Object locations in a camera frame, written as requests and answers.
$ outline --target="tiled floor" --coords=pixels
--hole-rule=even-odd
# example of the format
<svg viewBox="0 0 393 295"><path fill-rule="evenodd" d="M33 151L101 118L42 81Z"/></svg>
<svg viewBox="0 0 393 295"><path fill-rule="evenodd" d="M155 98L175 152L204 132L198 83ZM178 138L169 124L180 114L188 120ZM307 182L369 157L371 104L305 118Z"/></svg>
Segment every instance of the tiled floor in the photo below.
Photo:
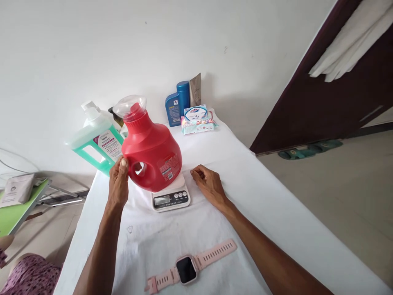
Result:
<svg viewBox="0 0 393 295"><path fill-rule="evenodd" d="M39 254L59 266L62 265L82 209L83 204L54 208L36 207L32 214L45 212L24 222L16 233L14 242L6 251L10 263L0 270L0 290L7 280L12 261L24 253Z"/></svg>
<svg viewBox="0 0 393 295"><path fill-rule="evenodd" d="M298 161L259 160L393 288L393 131Z"/></svg>

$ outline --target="bottle cap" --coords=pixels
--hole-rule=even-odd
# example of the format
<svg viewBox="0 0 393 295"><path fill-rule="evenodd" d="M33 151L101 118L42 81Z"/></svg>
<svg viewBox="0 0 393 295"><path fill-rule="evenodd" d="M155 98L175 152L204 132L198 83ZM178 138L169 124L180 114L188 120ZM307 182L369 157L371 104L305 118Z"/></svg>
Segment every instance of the bottle cap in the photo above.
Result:
<svg viewBox="0 0 393 295"><path fill-rule="evenodd" d="M99 117L99 112L94 107L90 107L85 111L85 114L89 120L89 124L94 126L94 121Z"/></svg>
<svg viewBox="0 0 393 295"><path fill-rule="evenodd" d="M176 85L177 92L190 91L190 83L188 81L179 82Z"/></svg>
<svg viewBox="0 0 393 295"><path fill-rule="evenodd" d="M141 95L126 96L113 107L113 112L123 121L135 121L146 112L146 98Z"/></svg>
<svg viewBox="0 0 393 295"><path fill-rule="evenodd" d="M81 104L81 107L84 111L87 111L87 109L91 108L91 107L95 108L97 111L100 111L99 107L97 107L95 105L95 103L93 103L93 101L91 101L91 100L88 100L88 101L84 102L83 104Z"/></svg>

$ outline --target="pink smartwatch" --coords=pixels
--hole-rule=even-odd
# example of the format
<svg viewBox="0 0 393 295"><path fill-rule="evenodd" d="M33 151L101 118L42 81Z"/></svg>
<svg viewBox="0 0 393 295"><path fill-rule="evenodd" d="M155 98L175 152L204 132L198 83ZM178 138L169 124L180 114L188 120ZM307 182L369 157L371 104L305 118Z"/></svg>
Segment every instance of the pink smartwatch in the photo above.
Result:
<svg viewBox="0 0 393 295"><path fill-rule="evenodd" d="M177 284L179 281L187 285L195 281L198 273L206 266L216 262L222 257L232 253L237 245L232 239L215 246L214 248L200 253L196 256L184 255L176 260L175 266L164 271L162 274L147 279L145 292L157 294L163 288Z"/></svg>

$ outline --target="digital kitchen scale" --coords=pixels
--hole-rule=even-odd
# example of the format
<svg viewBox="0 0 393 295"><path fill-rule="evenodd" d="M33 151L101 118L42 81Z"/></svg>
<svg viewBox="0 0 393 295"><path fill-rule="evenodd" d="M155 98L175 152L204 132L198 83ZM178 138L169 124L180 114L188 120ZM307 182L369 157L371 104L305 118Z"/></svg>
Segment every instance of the digital kitchen scale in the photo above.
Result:
<svg viewBox="0 0 393 295"><path fill-rule="evenodd" d="M187 207L190 202L190 194L188 193L182 172L165 189L151 193L151 204L156 212Z"/></svg>

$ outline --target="watch strap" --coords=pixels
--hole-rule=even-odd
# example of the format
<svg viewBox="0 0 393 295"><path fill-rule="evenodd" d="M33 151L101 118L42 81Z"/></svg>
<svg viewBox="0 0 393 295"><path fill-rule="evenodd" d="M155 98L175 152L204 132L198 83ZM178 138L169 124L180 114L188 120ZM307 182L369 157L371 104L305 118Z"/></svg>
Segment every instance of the watch strap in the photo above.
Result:
<svg viewBox="0 0 393 295"><path fill-rule="evenodd" d="M145 292L149 291L150 295L156 294L163 288L168 287L169 285L177 284L179 281L179 273L176 267L173 267L164 271L160 275L148 278Z"/></svg>
<svg viewBox="0 0 393 295"><path fill-rule="evenodd" d="M206 268L208 265L220 260L221 258L227 256L237 249L237 245L235 244L233 239L226 240L221 244L213 247L210 250L202 252L196 256L194 256L195 263L198 267L198 270Z"/></svg>
<svg viewBox="0 0 393 295"><path fill-rule="evenodd" d="M193 261L198 271L206 268L208 265L220 260L226 255L232 253L237 249L233 239L226 240L218 244L214 248L193 256ZM147 279L147 286L145 292L149 291L149 295L157 294L160 290L169 285L177 284L180 281L179 272L176 266L164 271L160 275L152 276Z"/></svg>

